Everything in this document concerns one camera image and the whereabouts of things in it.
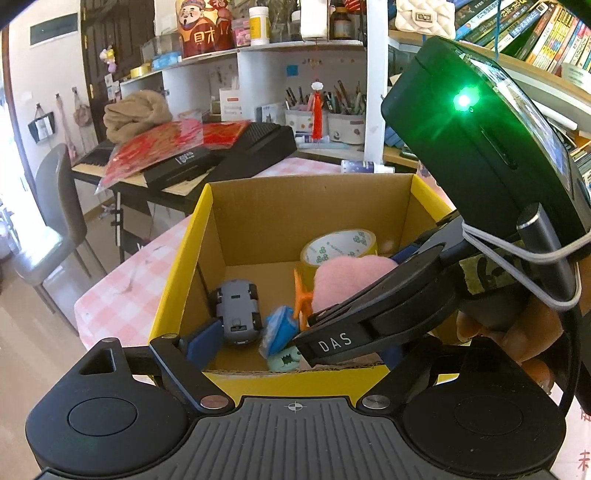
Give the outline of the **person's hand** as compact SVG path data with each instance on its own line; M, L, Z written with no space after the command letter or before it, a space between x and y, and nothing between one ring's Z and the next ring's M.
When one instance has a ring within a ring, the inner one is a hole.
M536 297L506 332L491 330L458 311L431 334L452 345L465 344L478 336L493 339L547 394L551 393L554 375L538 356L560 338L563 327L558 313Z

